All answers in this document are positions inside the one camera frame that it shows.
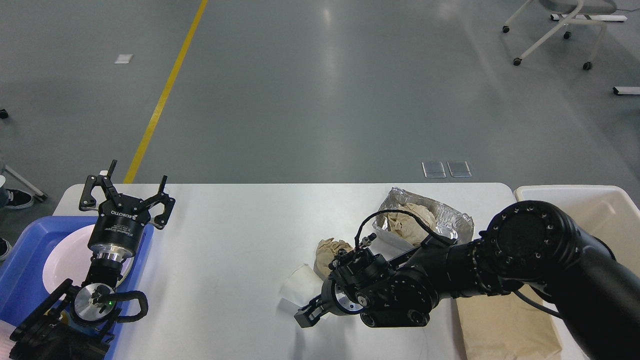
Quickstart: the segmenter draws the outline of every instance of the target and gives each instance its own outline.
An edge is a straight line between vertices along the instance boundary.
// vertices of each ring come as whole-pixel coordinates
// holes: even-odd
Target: foil tray
[[[403,206],[408,202],[422,205],[433,213],[436,218],[436,227],[433,230],[436,233],[450,239],[457,239],[456,243],[460,244],[473,240],[474,221],[469,215],[461,213],[447,204],[408,192],[404,189],[391,188],[389,195],[387,195],[387,198],[382,202],[379,210],[397,209],[398,206]],[[373,228],[378,239],[393,247],[401,250],[409,250],[413,247],[411,243],[389,231],[388,219],[384,214],[376,216],[373,222]]]

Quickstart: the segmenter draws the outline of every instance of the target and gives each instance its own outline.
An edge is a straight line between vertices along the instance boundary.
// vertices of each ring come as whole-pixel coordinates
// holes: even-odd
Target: white bin
[[[521,186],[518,201],[550,202],[569,214],[589,234],[604,241],[619,263],[640,276],[640,210],[617,186]]]

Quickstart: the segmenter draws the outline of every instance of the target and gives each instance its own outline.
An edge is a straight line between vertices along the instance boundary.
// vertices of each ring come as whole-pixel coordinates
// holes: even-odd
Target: yellow floor line
[[[180,72],[182,61],[184,60],[185,55],[187,55],[187,50],[189,50],[189,45],[191,45],[191,39],[193,38],[193,34],[196,32],[196,28],[198,27],[198,23],[200,22],[200,18],[202,17],[202,13],[204,12],[204,8],[206,6],[207,0],[202,0],[202,2],[200,3],[200,7],[198,8],[198,12],[196,12],[196,16],[193,18],[193,22],[191,23],[191,27],[189,28],[189,32],[187,33],[187,37],[182,43],[180,53],[175,59],[175,63],[173,63],[171,74],[169,74],[169,78],[166,80],[166,84],[164,84],[164,89],[162,90],[160,99],[158,99],[158,103],[156,104],[154,113],[153,115],[151,115],[151,120],[149,120],[147,130],[145,130],[145,134],[142,136],[142,140],[140,140],[140,144],[138,145],[138,150],[136,151],[136,154],[131,161],[131,165],[129,165],[127,175],[124,177],[125,184],[133,183],[133,179],[136,177],[136,173],[138,172],[138,168],[140,167],[142,158],[144,157],[145,152],[147,151],[147,147],[149,146],[149,141],[151,141],[151,136],[153,136],[154,131],[156,130],[156,125],[158,123],[158,120],[160,119],[162,110],[164,109],[164,104],[166,104],[166,100],[169,97],[169,93],[171,92],[171,88],[173,87],[173,83],[175,82],[175,78],[178,76],[178,72]]]

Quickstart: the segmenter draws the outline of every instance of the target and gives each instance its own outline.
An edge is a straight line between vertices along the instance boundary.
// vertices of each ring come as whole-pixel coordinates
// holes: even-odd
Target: shoe
[[[3,238],[0,238],[0,261],[6,260],[11,252],[11,244]]]
[[[33,196],[21,190],[6,189],[9,193],[9,203],[6,209],[18,210],[30,208],[33,205]]]

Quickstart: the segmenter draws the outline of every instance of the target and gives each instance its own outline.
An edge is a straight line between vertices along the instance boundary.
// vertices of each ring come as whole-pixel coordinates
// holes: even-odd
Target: table
[[[168,184],[176,205],[154,233],[138,286],[149,313],[123,328],[115,359],[465,359],[455,301],[441,302],[421,328],[370,329],[359,316],[326,315],[300,329],[297,307],[278,294],[314,262],[319,240],[353,242],[392,186],[468,213],[474,238],[515,201],[500,183]],[[157,191],[116,188],[141,198]],[[81,192],[71,186],[54,215],[89,215],[77,209]],[[393,255],[384,243],[372,250]]]

